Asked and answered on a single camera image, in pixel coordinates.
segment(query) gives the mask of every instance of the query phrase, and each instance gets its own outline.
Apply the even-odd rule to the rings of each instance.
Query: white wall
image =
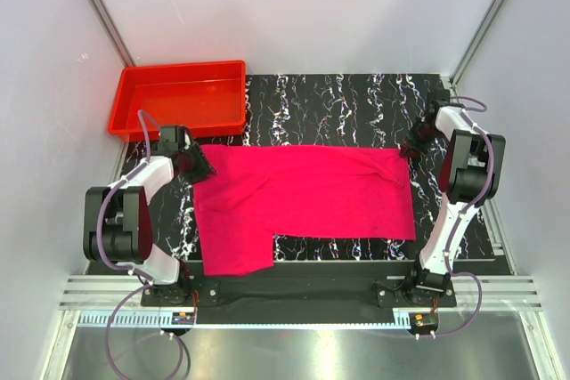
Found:
[[[491,0],[104,0],[137,64],[449,75]]]
[[[106,133],[122,69],[87,0],[0,0],[0,367],[39,378],[83,204],[109,182]]]
[[[508,0],[460,93],[487,101],[478,118],[507,139],[501,218],[521,272],[534,276],[570,375],[570,10],[568,0]]]

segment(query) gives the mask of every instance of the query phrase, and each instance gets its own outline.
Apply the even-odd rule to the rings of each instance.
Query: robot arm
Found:
[[[418,297],[425,301],[425,297],[434,298],[444,294],[451,280],[445,263],[446,256],[449,256],[452,267],[466,228],[481,205],[495,195],[499,186],[505,139],[486,133],[493,146],[492,185],[478,203],[463,213],[468,203],[485,187],[489,172],[485,142],[463,119],[460,114],[464,112],[463,109],[462,105],[451,102],[449,91],[439,90],[430,94],[424,117],[416,120],[401,147],[401,156],[418,158],[427,151],[438,134],[449,142],[439,180],[441,209],[429,241],[403,284],[403,291],[412,301]],[[459,218],[459,227],[449,245],[449,254],[446,254],[447,242]]]
[[[105,254],[117,266],[137,269],[153,278],[156,286],[183,280],[183,265],[153,243],[148,205],[165,184],[181,174],[190,183],[214,172],[190,131],[183,126],[162,126],[160,141],[149,164],[121,186],[104,208],[102,243]],[[83,248],[88,260],[100,261],[96,239],[102,202],[118,182],[92,187],[85,195]]]

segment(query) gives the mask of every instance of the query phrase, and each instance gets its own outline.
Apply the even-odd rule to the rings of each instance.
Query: black mounting plate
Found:
[[[198,291],[199,307],[217,306],[220,294],[220,281],[197,277],[190,279],[190,290]],[[194,301],[191,296],[176,284],[151,287],[142,294],[141,306],[144,307],[189,307]]]
[[[429,297],[415,296],[415,300],[411,301],[405,298],[400,290],[390,291],[389,288],[396,288],[402,283],[401,279],[382,279],[376,285],[376,296],[378,298],[378,306],[383,309],[394,308],[413,308],[413,309],[431,309],[434,305],[434,300]],[[439,297],[437,307],[457,307],[457,300],[455,299],[455,290],[453,284],[450,282],[447,292],[443,297]]]

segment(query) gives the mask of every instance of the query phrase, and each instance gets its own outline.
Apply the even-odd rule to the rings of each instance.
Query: pink cloth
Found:
[[[397,149],[202,149],[217,174],[194,186],[207,275],[273,266],[273,235],[415,239],[408,163]]]

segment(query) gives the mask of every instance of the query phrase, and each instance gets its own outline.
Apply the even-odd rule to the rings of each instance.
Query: red plastic tray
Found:
[[[246,123],[244,61],[127,67],[118,82],[109,133],[144,140],[139,109],[161,125],[184,125],[192,136],[239,135]],[[148,123],[152,140],[159,131]]]

